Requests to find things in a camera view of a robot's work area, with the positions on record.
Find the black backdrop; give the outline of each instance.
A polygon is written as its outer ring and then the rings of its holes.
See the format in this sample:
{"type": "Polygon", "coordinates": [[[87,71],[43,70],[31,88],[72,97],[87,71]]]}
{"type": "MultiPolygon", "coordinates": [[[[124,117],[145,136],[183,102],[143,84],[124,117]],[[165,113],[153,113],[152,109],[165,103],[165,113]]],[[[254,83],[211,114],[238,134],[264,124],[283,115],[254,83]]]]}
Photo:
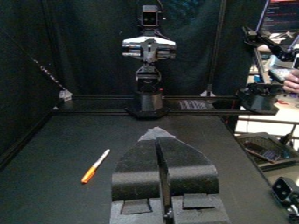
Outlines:
{"type": "MultiPolygon", "coordinates": [[[[176,59],[157,63],[164,94],[198,95],[207,88],[220,2],[227,8],[212,91],[234,94],[246,85],[251,64],[240,28],[256,27],[266,0],[161,2],[161,33],[178,45],[176,59]]],[[[1,154],[59,98],[59,89],[5,33],[77,95],[132,94],[140,62],[121,56],[123,39],[139,36],[136,0],[5,0],[0,12],[1,154]]]]}

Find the black clamp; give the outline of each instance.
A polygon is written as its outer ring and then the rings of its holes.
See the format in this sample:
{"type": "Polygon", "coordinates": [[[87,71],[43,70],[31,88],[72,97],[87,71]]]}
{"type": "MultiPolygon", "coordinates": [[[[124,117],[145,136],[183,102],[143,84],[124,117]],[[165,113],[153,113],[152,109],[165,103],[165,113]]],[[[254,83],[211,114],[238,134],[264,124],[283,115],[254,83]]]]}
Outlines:
{"type": "Polygon", "coordinates": [[[109,224],[120,223],[230,224],[216,168],[172,137],[139,141],[117,162],[109,224]]]}

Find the orange marker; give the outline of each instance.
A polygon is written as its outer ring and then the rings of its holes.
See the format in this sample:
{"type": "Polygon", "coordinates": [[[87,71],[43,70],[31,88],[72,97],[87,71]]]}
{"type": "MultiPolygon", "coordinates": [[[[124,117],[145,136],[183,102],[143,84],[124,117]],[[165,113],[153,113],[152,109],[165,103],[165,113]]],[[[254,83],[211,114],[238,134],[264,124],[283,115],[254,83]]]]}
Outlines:
{"type": "Polygon", "coordinates": [[[87,184],[89,182],[89,179],[92,178],[92,176],[96,173],[96,169],[99,168],[99,165],[101,164],[103,160],[105,159],[107,155],[109,153],[109,150],[105,150],[105,152],[103,153],[103,155],[100,156],[97,162],[89,167],[83,179],[81,179],[81,184],[87,184]]]}

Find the table surface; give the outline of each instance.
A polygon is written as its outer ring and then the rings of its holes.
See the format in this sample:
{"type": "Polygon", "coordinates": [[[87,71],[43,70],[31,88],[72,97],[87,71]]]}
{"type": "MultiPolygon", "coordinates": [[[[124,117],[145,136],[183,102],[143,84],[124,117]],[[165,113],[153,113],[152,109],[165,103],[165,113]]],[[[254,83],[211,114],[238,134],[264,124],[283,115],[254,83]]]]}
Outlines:
{"type": "Polygon", "coordinates": [[[139,137],[160,127],[200,150],[219,172],[219,195],[232,224],[283,224],[286,210],[247,153],[216,116],[53,115],[0,172],[0,223],[108,223],[111,175],[139,137]],[[92,180],[81,176],[105,149],[92,180]]]}

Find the cable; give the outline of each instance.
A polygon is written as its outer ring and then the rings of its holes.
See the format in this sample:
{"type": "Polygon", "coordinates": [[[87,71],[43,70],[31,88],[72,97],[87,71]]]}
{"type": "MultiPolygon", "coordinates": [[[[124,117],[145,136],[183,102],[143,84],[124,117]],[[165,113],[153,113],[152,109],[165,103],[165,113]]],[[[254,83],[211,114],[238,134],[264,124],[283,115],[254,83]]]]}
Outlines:
{"type": "Polygon", "coordinates": [[[24,50],[23,46],[16,42],[13,37],[7,33],[7,31],[0,28],[0,32],[12,40],[17,48],[23,51],[23,53],[27,55],[27,57],[32,60],[32,62],[37,65],[37,67],[41,69],[43,73],[51,78],[51,80],[55,82],[55,84],[60,87],[60,90],[67,90],[67,88],[60,84],[57,79],[52,76],[51,72],[45,69],[45,67],[39,63],[39,61],[33,58],[33,56],[24,50]]]}

